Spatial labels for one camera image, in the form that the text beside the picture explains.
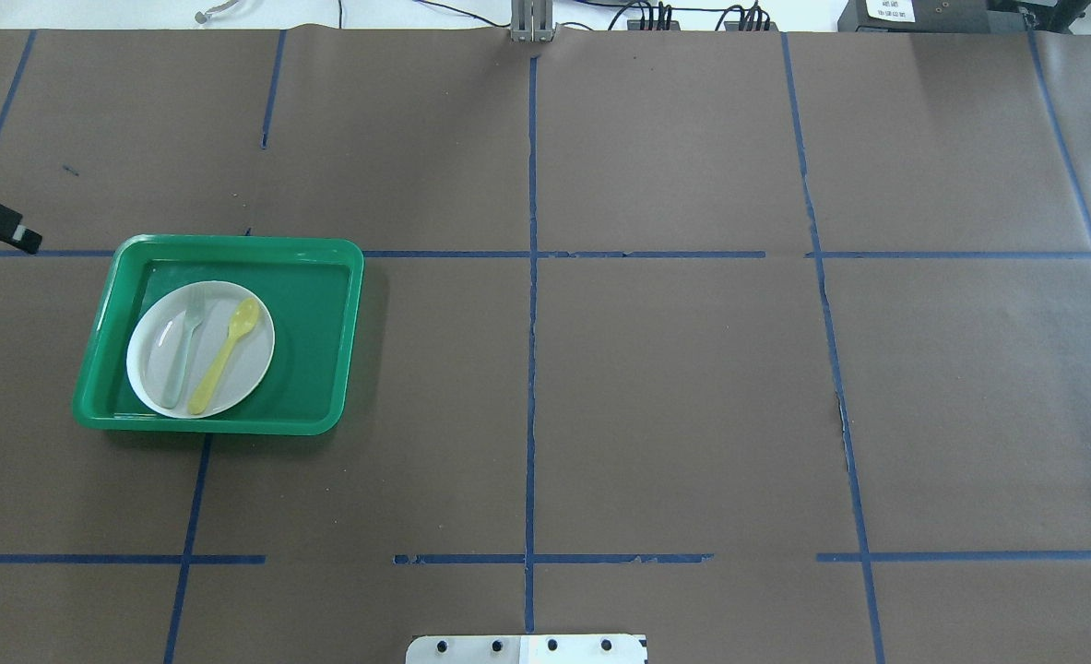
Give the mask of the yellow plastic spoon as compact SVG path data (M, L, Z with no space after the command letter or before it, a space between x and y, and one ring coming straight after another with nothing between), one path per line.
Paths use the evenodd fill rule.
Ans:
M223 340L217 354L213 358L203 378L200 379L194 393L185 405L187 413L190 415L203 415L208 410L213 397L218 391L218 386L228 366L233 349L238 341L243 339L257 326L261 319L261 305L255 297L249 297L233 307L233 312L226 324L226 337Z

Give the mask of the far black usb hub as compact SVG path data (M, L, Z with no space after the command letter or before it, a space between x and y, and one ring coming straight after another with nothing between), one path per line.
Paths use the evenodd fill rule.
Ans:
M626 19L625 28L630 32L676 32L679 21L674 17L675 7L663 1L652 4L650 1L634 1L628 7L637 7L638 19Z

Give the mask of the black usb hub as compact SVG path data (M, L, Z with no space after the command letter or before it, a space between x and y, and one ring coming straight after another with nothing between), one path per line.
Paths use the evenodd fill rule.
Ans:
M638 19L626 19L625 28L630 32L676 32L679 21L674 17L675 7L663 1L652 4L650 1L634 1L628 7L637 7Z
M750 5L735 4L719 14L715 31L726 32L777 32L777 24L760 1Z

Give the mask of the pale green plastic fork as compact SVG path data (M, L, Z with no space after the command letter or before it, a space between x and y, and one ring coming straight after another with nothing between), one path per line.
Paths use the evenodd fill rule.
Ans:
M196 287L188 293L184 315L180 321L180 341L175 350L172 365L167 374L164 393L161 393L161 407L166 410L177 408L184 391L192 345L194 345L200 325L205 319L205 307L207 307L205 294Z

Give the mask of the white round plate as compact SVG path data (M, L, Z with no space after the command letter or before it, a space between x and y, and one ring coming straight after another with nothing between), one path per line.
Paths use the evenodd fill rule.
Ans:
M161 407L161 393L180 341L180 321L184 315L188 293L196 287L205 294L205 319L192 345L180 402L177 408L166 410ZM261 319L254 331L238 341L208 410L203 415L190 415L185 408L188 399L223 345L226 324L233 307L249 297L257 299ZM158 415L179 420L208 419L228 411L233 405L241 405L255 391L259 383L266 378L274 359L275 341L274 319L266 304L245 286L219 280L185 283L158 299L141 315L135 331L128 339L125 374L140 402Z

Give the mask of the green plastic tray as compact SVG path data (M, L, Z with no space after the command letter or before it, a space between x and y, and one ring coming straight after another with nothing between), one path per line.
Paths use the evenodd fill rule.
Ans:
M329 238L135 236L113 254L77 373L72 410L89 428L120 432L320 434L341 419L365 261ZM274 319L274 359L241 405L179 420L140 402L125 374L129 336L148 307L199 281L257 294Z

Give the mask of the near black usb hub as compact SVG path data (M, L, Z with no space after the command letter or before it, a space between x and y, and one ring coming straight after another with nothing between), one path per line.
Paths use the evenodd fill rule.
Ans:
M777 24L760 1L750 5L735 4L719 14L715 31L726 32L777 32Z

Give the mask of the black computer box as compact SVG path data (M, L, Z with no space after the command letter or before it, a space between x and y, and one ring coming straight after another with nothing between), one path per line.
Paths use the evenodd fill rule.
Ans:
M839 32L1008 34L1028 31L1026 19L988 1L848 1Z

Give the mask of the aluminium frame post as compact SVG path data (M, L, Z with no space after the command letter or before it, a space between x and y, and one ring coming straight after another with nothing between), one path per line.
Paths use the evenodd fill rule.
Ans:
M512 43L552 43L558 25L552 0L512 0L509 38Z

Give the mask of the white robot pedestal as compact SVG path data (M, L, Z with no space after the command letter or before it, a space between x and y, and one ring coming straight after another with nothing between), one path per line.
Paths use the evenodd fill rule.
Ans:
M424 635L407 647L406 663L647 663L644 635Z

